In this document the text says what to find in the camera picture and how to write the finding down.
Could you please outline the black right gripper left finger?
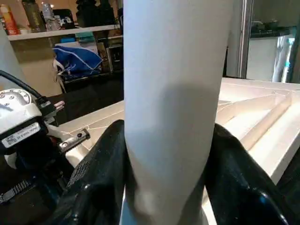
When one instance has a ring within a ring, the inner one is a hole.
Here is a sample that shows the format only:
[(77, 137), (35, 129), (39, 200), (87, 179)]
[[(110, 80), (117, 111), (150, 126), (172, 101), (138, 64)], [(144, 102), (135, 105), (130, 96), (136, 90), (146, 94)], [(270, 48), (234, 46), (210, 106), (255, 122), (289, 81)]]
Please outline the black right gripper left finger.
[(75, 167), (46, 225), (118, 225), (128, 172), (124, 121), (113, 122)]

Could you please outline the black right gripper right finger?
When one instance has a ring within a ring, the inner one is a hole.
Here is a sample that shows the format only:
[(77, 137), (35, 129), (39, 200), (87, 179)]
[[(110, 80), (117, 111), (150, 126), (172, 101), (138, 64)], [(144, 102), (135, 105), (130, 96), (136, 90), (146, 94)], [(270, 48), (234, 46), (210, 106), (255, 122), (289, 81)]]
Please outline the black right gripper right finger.
[(271, 178), (219, 124), (204, 174), (218, 225), (291, 224), (291, 210)]

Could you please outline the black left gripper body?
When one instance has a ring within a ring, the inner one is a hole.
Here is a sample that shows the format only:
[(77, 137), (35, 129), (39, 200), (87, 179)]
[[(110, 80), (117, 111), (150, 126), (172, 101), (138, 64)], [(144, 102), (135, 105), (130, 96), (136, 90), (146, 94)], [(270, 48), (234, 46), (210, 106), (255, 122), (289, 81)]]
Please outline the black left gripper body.
[(90, 134), (85, 128), (66, 140), (34, 129), (2, 137), (0, 153), (16, 154), (16, 168), (27, 178), (2, 193), (0, 203), (8, 204), (30, 188), (36, 188), (44, 201), (57, 204), (74, 170), (66, 154), (88, 139)]

